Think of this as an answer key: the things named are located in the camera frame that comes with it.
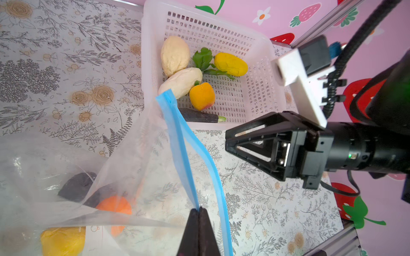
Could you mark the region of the orange toy tangerine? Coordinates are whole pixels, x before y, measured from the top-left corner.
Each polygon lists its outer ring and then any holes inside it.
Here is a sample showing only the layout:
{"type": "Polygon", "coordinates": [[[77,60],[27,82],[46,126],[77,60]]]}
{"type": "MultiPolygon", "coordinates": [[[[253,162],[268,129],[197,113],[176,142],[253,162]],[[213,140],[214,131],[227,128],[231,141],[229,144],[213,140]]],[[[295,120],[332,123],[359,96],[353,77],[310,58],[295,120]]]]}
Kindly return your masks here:
{"type": "Polygon", "coordinates": [[[110,211],[123,214],[132,214],[132,207],[125,197],[122,196],[111,196],[102,200],[96,209],[102,211],[110,211]]]}

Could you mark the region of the white toy radish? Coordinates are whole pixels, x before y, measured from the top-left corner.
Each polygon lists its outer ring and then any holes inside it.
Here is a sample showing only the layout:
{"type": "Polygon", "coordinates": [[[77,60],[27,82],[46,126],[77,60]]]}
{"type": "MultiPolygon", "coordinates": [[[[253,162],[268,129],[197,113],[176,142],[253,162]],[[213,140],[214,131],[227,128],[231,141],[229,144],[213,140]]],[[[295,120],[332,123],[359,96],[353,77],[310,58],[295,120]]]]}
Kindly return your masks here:
{"type": "Polygon", "coordinates": [[[176,99],[189,93],[196,82],[201,83],[203,73],[199,68],[186,68],[169,77],[159,88],[158,94],[172,90],[176,99]]]}

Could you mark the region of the dark brown toy fruit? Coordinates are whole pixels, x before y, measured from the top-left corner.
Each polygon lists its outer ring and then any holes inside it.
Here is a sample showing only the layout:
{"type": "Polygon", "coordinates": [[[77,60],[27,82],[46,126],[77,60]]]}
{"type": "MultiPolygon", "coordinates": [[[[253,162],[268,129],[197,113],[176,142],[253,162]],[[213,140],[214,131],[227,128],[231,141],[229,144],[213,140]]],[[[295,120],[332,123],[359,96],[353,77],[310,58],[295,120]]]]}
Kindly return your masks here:
{"type": "MultiPolygon", "coordinates": [[[[97,174],[94,172],[82,172],[70,178],[58,192],[58,196],[71,202],[81,203],[93,185],[97,174]]],[[[101,191],[98,189],[84,205],[96,208],[101,200],[101,191]]]]}

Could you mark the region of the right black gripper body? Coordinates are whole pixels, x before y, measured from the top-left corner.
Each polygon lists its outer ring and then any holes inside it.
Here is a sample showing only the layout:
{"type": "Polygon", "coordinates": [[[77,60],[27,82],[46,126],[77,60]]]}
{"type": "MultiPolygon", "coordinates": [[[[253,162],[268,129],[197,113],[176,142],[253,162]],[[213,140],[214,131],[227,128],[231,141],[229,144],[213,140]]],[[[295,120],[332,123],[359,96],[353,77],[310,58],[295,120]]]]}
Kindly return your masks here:
{"type": "Polygon", "coordinates": [[[281,123],[275,138],[275,178],[303,180],[304,189],[317,189],[325,170],[334,134],[304,123],[281,123]]]}

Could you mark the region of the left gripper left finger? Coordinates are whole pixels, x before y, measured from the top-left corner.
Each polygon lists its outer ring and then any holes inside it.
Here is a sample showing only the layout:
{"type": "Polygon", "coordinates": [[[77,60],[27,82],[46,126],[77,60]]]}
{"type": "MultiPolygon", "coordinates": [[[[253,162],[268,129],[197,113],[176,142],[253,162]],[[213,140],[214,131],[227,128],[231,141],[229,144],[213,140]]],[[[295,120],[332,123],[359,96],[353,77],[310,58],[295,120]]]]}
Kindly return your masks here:
{"type": "Polygon", "coordinates": [[[198,256],[199,250],[199,222],[200,216],[197,209],[192,209],[185,226],[177,256],[198,256]]]}

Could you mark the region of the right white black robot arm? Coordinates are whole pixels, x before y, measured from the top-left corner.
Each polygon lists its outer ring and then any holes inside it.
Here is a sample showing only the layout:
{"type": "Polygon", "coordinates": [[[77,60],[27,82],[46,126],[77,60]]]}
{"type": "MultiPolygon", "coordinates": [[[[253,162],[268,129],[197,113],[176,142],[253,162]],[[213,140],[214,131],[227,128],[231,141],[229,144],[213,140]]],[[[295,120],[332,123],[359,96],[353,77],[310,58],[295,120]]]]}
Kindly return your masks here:
{"type": "Polygon", "coordinates": [[[410,172],[410,56],[372,78],[352,99],[355,122],[329,122],[346,100],[337,88],[348,61],[398,5],[383,1],[333,61],[325,36],[274,61],[279,84],[288,86],[297,112],[268,113],[226,131],[225,150],[271,177],[299,178],[303,188],[339,190],[322,181],[325,171],[366,171],[378,179],[410,172]]]}

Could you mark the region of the yellow orange toy fruit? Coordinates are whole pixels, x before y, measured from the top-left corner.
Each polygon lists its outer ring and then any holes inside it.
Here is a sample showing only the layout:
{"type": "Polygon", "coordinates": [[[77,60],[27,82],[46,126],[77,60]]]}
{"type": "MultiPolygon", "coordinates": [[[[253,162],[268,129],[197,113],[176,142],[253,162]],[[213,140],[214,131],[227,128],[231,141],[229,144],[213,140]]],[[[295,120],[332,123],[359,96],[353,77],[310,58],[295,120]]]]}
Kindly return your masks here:
{"type": "Polygon", "coordinates": [[[192,87],[189,96],[192,106],[198,111],[210,108],[216,100],[215,92],[209,83],[202,83],[192,87]]]}

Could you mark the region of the clear zip top bag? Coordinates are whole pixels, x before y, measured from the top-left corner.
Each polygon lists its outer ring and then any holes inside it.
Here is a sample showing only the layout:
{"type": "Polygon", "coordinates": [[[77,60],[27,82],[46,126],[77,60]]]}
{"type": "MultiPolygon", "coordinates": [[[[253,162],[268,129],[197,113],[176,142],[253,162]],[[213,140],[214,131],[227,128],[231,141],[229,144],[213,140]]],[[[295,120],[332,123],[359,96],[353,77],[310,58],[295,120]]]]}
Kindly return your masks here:
{"type": "Polygon", "coordinates": [[[228,209],[214,160],[180,113],[158,95],[110,157],[40,133],[1,138],[1,255],[43,256],[49,228],[85,227],[79,256],[176,256],[190,211],[207,210],[221,256],[233,255],[228,209]],[[81,203],[58,196],[82,172],[97,177],[81,203]],[[122,196],[132,214],[85,206],[122,196]]]}

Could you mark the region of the white plastic basket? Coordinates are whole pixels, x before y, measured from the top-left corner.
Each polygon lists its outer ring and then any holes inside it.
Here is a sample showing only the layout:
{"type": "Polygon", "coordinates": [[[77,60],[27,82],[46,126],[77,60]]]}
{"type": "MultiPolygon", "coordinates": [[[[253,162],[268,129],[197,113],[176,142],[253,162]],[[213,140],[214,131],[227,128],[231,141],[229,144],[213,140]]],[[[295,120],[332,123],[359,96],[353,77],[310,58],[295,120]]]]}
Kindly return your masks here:
{"type": "Polygon", "coordinates": [[[188,45],[189,69],[212,86],[215,102],[206,113],[220,123],[191,122],[198,130],[227,130],[270,112],[287,109],[275,60],[288,48],[263,34],[174,1],[146,1],[142,19],[142,91],[153,106],[167,80],[161,49],[170,37],[188,45]]]}

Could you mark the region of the beige toy potato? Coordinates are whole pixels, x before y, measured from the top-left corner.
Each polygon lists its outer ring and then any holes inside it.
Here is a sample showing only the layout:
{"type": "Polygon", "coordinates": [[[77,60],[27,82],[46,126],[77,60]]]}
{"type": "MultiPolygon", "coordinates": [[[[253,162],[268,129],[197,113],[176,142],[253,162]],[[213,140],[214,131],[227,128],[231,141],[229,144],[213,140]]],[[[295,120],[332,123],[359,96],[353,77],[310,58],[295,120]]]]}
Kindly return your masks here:
{"type": "Polygon", "coordinates": [[[165,40],[161,49],[161,64],[168,77],[185,69],[190,58],[190,48],[183,39],[178,36],[170,36],[165,40]]]}

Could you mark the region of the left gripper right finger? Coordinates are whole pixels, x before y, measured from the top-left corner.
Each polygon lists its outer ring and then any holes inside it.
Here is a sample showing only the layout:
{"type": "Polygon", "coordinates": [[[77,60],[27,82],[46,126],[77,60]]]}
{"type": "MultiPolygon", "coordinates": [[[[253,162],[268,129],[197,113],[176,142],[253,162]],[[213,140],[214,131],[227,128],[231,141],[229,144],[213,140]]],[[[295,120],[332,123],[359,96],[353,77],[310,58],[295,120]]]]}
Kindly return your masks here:
{"type": "Polygon", "coordinates": [[[203,207],[199,209],[199,255],[221,256],[208,212],[203,207]]]}

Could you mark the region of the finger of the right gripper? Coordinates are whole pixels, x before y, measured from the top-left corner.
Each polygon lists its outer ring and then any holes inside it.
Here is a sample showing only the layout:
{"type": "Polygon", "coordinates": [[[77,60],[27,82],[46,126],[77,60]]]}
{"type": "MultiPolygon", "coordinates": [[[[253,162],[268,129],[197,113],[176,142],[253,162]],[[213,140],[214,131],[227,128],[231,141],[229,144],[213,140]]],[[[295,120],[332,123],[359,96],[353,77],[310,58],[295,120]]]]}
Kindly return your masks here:
{"type": "Polygon", "coordinates": [[[242,143],[237,140],[227,141],[225,150],[279,181],[287,178],[287,141],[260,140],[242,143]]]}
{"type": "Polygon", "coordinates": [[[236,150],[237,146],[250,144],[257,148],[267,141],[293,143],[298,135],[305,139],[309,131],[317,132],[320,126],[295,112],[271,112],[225,133],[225,149],[236,150]]]}

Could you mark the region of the yellow toy lemon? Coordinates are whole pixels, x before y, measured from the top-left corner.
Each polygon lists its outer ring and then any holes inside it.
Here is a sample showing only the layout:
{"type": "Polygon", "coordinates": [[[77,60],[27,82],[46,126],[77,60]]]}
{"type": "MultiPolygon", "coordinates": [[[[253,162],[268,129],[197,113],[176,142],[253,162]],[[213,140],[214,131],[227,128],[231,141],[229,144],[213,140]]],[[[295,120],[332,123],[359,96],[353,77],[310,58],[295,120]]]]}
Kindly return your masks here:
{"type": "Polygon", "coordinates": [[[41,236],[44,256],[78,256],[85,245],[85,227],[59,227],[45,230],[41,236]]]}

